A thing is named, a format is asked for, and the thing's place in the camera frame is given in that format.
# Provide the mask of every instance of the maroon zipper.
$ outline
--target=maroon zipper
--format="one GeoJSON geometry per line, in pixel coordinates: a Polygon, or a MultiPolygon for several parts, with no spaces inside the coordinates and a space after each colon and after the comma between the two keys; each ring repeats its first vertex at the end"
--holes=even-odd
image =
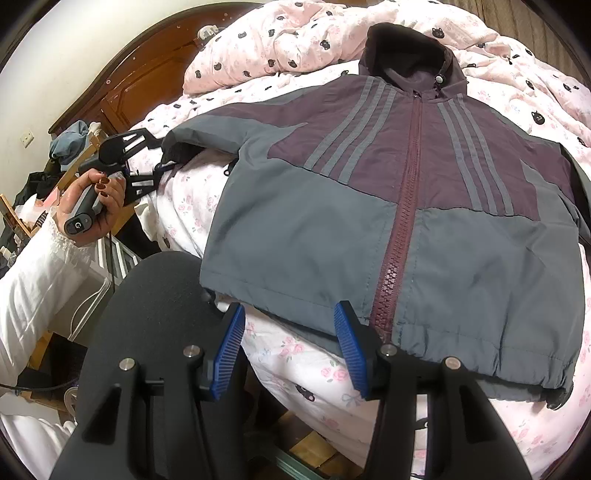
{"type": "Polygon", "coordinates": [[[413,111],[408,134],[408,152],[404,176],[400,186],[400,199],[392,234],[379,273],[378,289],[369,317],[369,324],[376,329],[383,342],[392,340],[392,325],[398,295],[402,286],[402,274],[413,233],[414,217],[418,202],[418,164],[421,158],[421,94],[414,92],[413,111]]]}

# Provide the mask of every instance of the jacket hood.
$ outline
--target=jacket hood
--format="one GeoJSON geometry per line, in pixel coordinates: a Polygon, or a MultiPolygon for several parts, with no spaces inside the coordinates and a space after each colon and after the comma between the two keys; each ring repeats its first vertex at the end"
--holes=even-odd
{"type": "Polygon", "coordinates": [[[466,93],[467,80],[452,51],[402,25],[379,23],[369,28],[359,73],[427,99],[466,93]]]}

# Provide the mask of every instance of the gray and purple jacket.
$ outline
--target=gray and purple jacket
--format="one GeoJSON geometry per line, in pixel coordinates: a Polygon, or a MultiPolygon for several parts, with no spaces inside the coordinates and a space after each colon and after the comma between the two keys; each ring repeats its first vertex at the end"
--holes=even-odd
{"type": "Polygon", "coordinates": [[[165,162],[204,147],[239,156],[202,285],[332,351],[333,309],[349,300],[384,342],[458,357],[490,396],[568,391],[590,183],[560,144],[467,97],[466,84],[436,40],[378,24],[359,75],[174,128],[165,162]]]}

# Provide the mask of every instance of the black cable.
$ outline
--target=black cable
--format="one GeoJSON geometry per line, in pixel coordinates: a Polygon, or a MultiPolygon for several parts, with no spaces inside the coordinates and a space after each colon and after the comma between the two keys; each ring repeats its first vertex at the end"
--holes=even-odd
{"type": "Polygon", "coordinates": [[[68,380],[65,383],[62,383],[60,385],[55,385],[53,387],[40,387],[40,388],[30,388],[30,387],[19,387],[18,385],[15,387],[12,387],[10,385],[4,385],[0,383],[0,387],[1,388],[6,388],[8,390],[14,390],[16,392],[51,392],[53,390],[60,390],[64,387],[69,387],[70,385],[72,385],[73,383],[78,382],[78,377],[73,378],[72,380],[68,380]]]}

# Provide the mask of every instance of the wooden headboard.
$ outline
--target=wooden headboard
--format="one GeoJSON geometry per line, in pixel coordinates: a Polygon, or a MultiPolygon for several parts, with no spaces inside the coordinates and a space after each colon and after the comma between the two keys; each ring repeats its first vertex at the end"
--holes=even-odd
{"type": "Polygon", "coordinates": [[[200,28],[225,27],[257,6],[203,5],[153,25],[105,66],[49,133],[58,135],[76,120],[101,122],[108,135],[129,130],[157,105],[182,95],[184,71],[202,47],[196,38],[200,28]]]}

